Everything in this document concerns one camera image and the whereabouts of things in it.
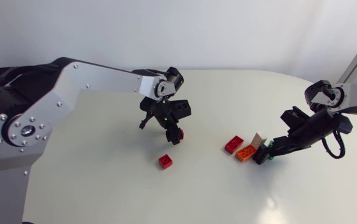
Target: orange lego brick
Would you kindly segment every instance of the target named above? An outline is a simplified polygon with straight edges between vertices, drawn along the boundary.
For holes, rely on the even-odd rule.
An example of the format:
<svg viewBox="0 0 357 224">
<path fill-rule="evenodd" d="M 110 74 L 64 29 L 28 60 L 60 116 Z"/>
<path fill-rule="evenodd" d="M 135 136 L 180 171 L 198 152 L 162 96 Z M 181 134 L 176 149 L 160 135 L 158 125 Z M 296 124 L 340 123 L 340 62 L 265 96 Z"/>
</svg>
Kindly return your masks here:
<svg viewBox="0 0 357 224">
<path fill-rule="evenodd" d="M 250 159 L 256 151 L 257 150 L 252 145 L 248 145 L 245 148 L 236 152 L 236 158 L 238 158 L 238 160 L 240 160 L 241 162 L 244 162 Z"/>
</svg>

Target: white table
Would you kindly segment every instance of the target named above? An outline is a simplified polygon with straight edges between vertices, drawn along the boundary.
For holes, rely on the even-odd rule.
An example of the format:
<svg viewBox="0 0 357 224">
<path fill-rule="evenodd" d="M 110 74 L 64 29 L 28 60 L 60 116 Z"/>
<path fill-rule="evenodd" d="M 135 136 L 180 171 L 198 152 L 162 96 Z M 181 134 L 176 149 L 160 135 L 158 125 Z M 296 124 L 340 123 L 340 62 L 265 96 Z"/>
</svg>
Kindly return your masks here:
<svg viewBox="0 0 357 224">
<path fill-rule="evenodd" d="M 256 131 L 287 134 L 280 115 L 304 99 L 310 82 L 254 70 L 181 70 L 172 100 L 192 115 L 174 146 L 145 112 L 141 95 L 83 91 L 73 114 L 53 131 L 33 165 L 24 220 L 46 223 L 357 223 L 357 116 L 343 135 L 347 152 L 310 149 L 266 161 L 239 162 L 224 145 L 248 145 Z M 328 139 L 337 153 L 338 145 Z M 163 170 L 158 158 L 173 165 Z"/>
</svg>

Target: toy block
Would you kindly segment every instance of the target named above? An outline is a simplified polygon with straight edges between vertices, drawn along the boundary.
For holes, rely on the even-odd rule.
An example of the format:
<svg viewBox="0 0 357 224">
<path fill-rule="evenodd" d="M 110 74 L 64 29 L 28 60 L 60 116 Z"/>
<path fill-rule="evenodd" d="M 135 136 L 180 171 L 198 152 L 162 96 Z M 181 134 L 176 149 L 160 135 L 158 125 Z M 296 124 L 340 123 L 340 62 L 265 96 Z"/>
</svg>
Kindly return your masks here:
<svg viewBox="0 0 357 224">
<path fill-rule="evenodd" d="M 166 154 L 159 158 L 159 163 L 165 169 L 173 164 L 173 160 Z"/>
<path fill-rule="evenodd" d="M 259 146 L 261 144 L 264 144 L 266 140 L 267 140 L 267 136 L 262 131 L 258 131 L 255 134 L 250 145 L 253 146 L 255 149 L 258 149 Z"/>
<path fill-rule="evenodd" d="M 252 145 L 248 145 L 245 148 L 236 152 L 236 158 L 238 158 L 238 160 L 240 160 L 241 162 L 244 162 L 250 159 L 256 151 L 257 150 Z"/>
<path fill-rule="evenodd" d="M 243 139 L 241 139 L 240 137 L 238 136 L 235 136 L 233 139 L 231 139 L 225 146 L 225 149 L 227 152 L 229 153 L 234 153 L 234 151 L 236 149 L 238 149 L 240 147 L 240 145 L 242 145 L 243 143 Z"/>
</svg>

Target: white wall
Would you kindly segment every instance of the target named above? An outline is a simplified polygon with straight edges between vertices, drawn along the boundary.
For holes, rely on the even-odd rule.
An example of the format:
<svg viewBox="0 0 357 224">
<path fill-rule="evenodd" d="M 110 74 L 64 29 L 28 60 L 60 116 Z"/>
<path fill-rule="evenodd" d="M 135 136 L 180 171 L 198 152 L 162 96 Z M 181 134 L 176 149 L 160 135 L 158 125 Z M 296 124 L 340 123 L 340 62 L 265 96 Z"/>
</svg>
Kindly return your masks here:
<svg viewBox="0 0 357 224">
<path fill-rule="evenodd" d="M 356 53 L 357 0 L 0 1 L 0 67 L 66 56 L 336 82 Z"/>
</svg>

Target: cable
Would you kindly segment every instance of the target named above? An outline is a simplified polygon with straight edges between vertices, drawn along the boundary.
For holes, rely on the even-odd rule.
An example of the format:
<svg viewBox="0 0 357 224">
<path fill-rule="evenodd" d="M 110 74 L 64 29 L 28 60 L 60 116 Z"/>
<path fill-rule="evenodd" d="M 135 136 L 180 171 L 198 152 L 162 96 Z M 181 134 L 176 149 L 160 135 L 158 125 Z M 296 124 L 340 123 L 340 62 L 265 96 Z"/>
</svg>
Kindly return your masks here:
<svg viewBox="0 0 357 224">
<path fill-rule="evenodd" d="M 162 72 L 162 71 L 157 71 L 155 69 L 147 69 L 149 72 L 153 72 L 153 73 L 159 73 L 159 74 L 162 74 L 162 75 L 168 75 L 169 72 Z"/>
<path fill-rule="evenodd" d="M 340 146 L 340 154 L 337 156 L 335 154 L 332 153 L 332 151 L 330 151 L 329 149 L 329 146 L 328 144 L 326 143 L 326 139 L 325 138 L 321 138 L 322 140 L 322 144 L 323 144 L 323 147 L 325 147 L 326 149 L 326 152 L 329 153 L 329 155 L 335 159 L 340 159 L 342 158 L 343 156 L 345 156 L 346 154 L 346 148 L 345 148 L 345 144 L 340 136 L 340 132 L 334 130 L 333 131 L 333 135 L 335 136 L 335 139 L 336 141 L 339 143 L 339 146 Z"/>
</svg>

